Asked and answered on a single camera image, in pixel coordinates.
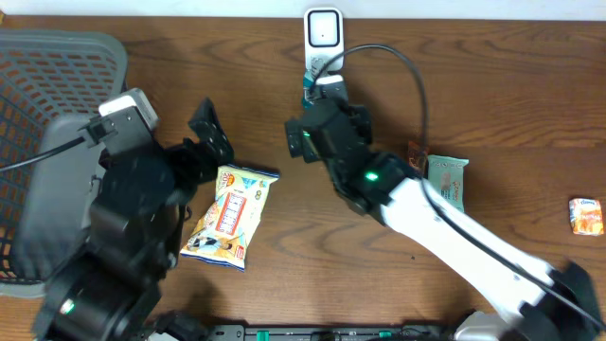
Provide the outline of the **teal mouthwash bottle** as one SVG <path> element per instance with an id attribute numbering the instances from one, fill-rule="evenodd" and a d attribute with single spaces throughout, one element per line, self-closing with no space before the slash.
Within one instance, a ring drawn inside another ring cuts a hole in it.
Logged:
<path id="1" fill-rule="evenodd" d="M 310 90 L 313 80 L 317 77 L 318 73 L 318 69 L 308 69 L 304 74 L 303 97 L 301 99 L 301 104 L 304 109 L 312 107 L 314 102 L 321 98 L 318 85 L 315 85 L 312 91 Z"/>

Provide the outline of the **yellow snack bag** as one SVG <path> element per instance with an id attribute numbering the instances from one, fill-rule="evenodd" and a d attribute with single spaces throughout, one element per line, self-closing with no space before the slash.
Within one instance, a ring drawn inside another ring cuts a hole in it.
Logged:
<path id="1" fill-rule="evenodd" d="M 244 270 L 270 186 L 278 179 L 273 172 L 233 165 L 219 167 L 215 201 L 196 224 L 180 255 Z"/>

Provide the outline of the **red brown snack packet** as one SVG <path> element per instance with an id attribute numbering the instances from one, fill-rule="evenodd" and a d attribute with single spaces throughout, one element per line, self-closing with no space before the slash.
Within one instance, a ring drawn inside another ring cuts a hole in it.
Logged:
<path id="1" fill-rule="evenodd" d="M 426 171 L 428 153 L 429 149 L 427 147 L 420 146 L 414 141 L 408 142 L 408 164 L 422 175 L 424 175 Z"/>

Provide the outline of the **pale green wipes pack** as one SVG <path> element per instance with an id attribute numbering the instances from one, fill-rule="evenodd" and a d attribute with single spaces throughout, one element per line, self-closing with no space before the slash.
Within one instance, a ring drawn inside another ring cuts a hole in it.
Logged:
<path id="1" fill-rule="evenodd" d="M 468 159 L 450 156 L 428 156 L 428 179 L 432 187 L 452 206 L 464 212 L 464 169 Z"/>

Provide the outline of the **small orange juice carton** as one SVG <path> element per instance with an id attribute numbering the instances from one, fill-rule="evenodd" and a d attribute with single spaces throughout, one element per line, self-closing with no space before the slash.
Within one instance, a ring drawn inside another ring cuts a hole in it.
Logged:
<path id="1" fill-rule="evenodd" d="M 596 199 L 573 198 L 569 201 L 569 216 L 574 234 L 586 236 L 600 236 L 604 234 L 600 201 Z"/>

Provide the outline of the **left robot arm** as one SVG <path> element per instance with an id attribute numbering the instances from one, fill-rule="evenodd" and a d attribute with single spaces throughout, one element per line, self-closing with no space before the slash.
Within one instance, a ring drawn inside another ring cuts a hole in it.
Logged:
<path id="1" fill-rule="evenodd" d="M 110 99 L 37 168 L 18 250 L 45 286 L 38 339 L 128 340 L 159 301 L 190 200 L 234 152 L 209 99 L 179 145 L 156 141 L 157 121 L 137 91 Z"/>

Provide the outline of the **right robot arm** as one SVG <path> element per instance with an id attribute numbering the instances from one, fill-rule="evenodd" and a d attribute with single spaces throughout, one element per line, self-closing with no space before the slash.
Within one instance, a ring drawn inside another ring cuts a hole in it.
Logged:
<path id="1" fill-rule="evenodd" d="M 471 314 L 454 340 L 594 340 L 604 332 L 583 268 L 558 270 L 528 255 L 449 204 L 397 155 L 371 151 L 370 114 L 342 91 L 286 122 L 289 152 L 323 162 L 352 210 L 429 250 L 488 301 L 494 314 Z"/>

